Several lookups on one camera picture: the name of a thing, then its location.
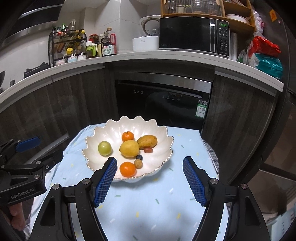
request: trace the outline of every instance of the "cabinet door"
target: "cabinet door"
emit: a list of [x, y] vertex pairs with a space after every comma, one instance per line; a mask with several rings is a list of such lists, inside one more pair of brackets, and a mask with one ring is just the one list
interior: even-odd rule
[[215, 76], [202, 138], [219, 160], [227, 184], [256, 150], [272, 117], [276, 98], [247, 84]]
[[9, 106], [1, 113], [0, 143], [40, 137], [38, 148], [14, 158], [25, 163], [62, 135], [70, 135], [69, 143], [81, 129], [108, 119], [118, 119], [115, 86], [109, 71], [98, 69], [56, 81]]

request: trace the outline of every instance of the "blueberry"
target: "blueberry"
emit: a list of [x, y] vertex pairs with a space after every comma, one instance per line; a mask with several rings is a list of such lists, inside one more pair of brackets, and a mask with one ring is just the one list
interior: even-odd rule
[[143, 160], [143, 157], [142, 157], [142, 155], [137, 155], [136, 156], [136, 159], [140, 159], [142, 161]]

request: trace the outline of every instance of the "screw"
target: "screw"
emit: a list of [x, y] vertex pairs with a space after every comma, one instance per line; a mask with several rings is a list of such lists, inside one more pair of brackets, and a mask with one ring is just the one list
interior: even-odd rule
[[243, 183], [243, 184], [241, 184], [241, 188], [246, 190], [246, 189], [248, 189], [248, 185]]
[[57, 190], [59, 188], [59, 184], [54, 184], [53, 186], [52, 186], [52, 189], [53, 190]]
[[211, 178], [211, 179], [210, 179], [210, 182], [211, 182], [212, 184], [217, 184], [217, 183], [218, 183], [218, 180], [217, 180], [216, 178]]
[[83, 183], [84, 185], [86, 185], [86, 184], [89, 184], [90, 181], [91, 181], [91, 180], [90, 180], [89, 178], [85, 178], [85, 179], [82, 180], [82, 183]]

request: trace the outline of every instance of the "red package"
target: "red package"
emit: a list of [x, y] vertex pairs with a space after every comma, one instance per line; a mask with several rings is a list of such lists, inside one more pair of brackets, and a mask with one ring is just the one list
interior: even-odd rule
[[281, 50], [278, 45], [260, 36], [255, 36], [248, 46], [248, 56], [251, 58], [254, 53], [262, 53], [268, 56], [278, 57]]

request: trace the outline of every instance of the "energy label sticker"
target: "energy label sticker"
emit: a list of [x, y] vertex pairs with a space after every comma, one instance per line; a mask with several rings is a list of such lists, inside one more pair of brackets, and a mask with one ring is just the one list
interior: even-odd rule
[[204, 105], [204, 104], [197, 104], [197, 109], [196, 109], [195, 116], [204, 119], [206, 110], [207, 110], [207, 106], [206, 105]]

